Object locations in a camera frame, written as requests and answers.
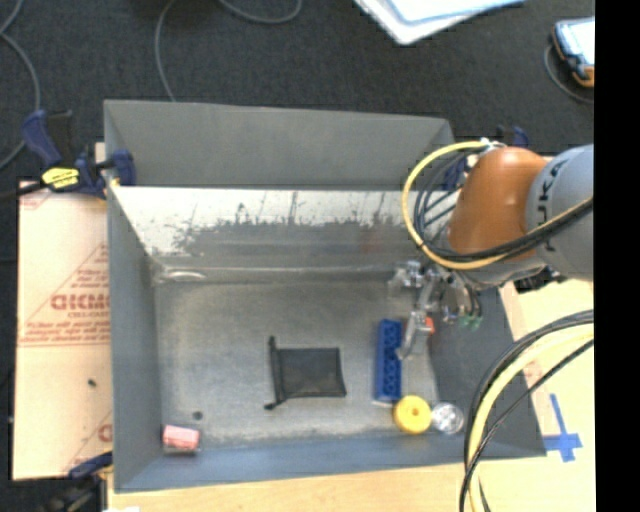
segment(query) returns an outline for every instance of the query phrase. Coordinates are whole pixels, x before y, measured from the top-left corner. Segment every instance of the blue clamp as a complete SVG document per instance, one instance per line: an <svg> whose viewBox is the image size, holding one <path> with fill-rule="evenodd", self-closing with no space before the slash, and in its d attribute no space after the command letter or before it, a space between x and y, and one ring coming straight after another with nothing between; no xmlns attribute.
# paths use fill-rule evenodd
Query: blue clamp
<svg viewBox="0 0 640 512"><path fill-rule="evenodd" d="M49 135L47 113L44 110L29 114L22 123L21 132L25 145L42 159L45 170L62 162L62 154Z"/></svg>
<svg viewBox="0 0 640 512"><path fill-rule="evenodd" d="M443 183L440 186L441 190L445 192L449 192L456 188L458 182L460 181L460 176L467 168L466 160L462 159L457 164L452 165L449 169L446 170L444 174Z"/></svg>
<svg viewBox="0 0 640 512"><path fill-rule="evenodd" d="M527 149L531 144L529 136L519 126L505 128L503 125L498 125L496 139L504 142L508 146L515 146L517 148Z"/></svg>
<svg viewBox="0 0 640 512"><path fill-rule="evenodd" d="M402 343L402 322L384 319L378 326L375 399L395 402L402 397L402 362L396 350Z"/></svg>
<svg viewBox="0 0 640 512"><path fill-rule="evenodd" d="M49 133L47 113L44 110L37 110L25 119L22 124L22 138L27 148L42 159L43 183L54 192L75 192L105 199L107 169L115 169L115 175L111 174L111 177L117 178L121 185L136 183L133 157L126 149L114 151L104 162L96 163L87 152L80 153L73 160L73 164L70 163L70 159L65 162ZM48 170L57 166L63 167L64 172L57 172L59 169L55 169L47 174Z"/></svg>
<svg viewBox="0 0 640 512"><path fill-rule="evenodd" d="M71 470L67 474L67 478L69 478L70 480L81 480L83 478L96 474L101 469L111 466L112 464L113 453L102 453L71 468Z"/></svg>

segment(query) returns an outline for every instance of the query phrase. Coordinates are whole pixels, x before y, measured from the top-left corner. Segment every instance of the pink eraser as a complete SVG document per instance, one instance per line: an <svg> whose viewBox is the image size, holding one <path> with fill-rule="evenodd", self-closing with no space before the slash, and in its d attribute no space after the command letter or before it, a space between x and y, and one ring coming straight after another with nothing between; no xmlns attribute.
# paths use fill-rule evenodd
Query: pink eraser
<svg viewBox="0 0 640 512"><path fill-rule="evenodd" d="M162 442L165 446L180 450L195 450L200 441L200 432L193 428L176 427L166 425L162 433Z"/></svg>

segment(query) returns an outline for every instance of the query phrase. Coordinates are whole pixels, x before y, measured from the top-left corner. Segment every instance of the yellow ball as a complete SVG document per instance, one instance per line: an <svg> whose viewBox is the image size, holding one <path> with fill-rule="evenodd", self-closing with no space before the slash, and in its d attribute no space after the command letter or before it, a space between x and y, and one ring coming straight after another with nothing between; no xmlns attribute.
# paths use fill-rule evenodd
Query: yellow ball
<svg viewBox="0 0 640 512"><path fill-rule="evenodd" d="M393 408L393 420L408 434L422 434L431 425L431 407L419 396L407 395Z"/></svg>

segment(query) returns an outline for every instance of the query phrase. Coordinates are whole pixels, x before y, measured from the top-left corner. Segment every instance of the white paper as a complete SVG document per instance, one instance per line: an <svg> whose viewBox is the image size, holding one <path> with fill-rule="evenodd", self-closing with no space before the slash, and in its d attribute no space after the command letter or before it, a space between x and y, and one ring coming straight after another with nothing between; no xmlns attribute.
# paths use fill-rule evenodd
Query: white paper
<svg viewBox="0 0 640 512"><path fill-rule="evenodd" d="M589 64L596 62L596 20L567 24L567 43L572 55L582 55Z"/></svg>
<svg viewBox="0 0 640 512"><path fill-rule="evenodd" d="M398 44L408 45L460 23L471 15L450 16L425 23L402 21L387 0L355 0Z"/></svg>
<svg viewBox="0 0 640 512"><path fill-rule="evenodd" d="M390 7L405 23L450 18L503 7L524 0L387 0Z"/></svg>

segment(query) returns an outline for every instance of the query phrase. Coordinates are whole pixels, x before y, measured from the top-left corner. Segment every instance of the bin floor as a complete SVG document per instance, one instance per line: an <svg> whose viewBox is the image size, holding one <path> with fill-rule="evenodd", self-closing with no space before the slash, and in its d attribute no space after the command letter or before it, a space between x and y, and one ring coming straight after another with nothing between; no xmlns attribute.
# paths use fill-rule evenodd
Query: bin floor
<svg viewBox="0 0 640 512"><path fill-rule="evenodd" d="M374 401L378 323L406 318L415 292L384 282L165 283L155 290L164 423L201 430L205 448L398 432ZM268 339L338 347L347 396L295 398L272 411ZM403 392L437 400L426 347L403 365Z"/></svg>

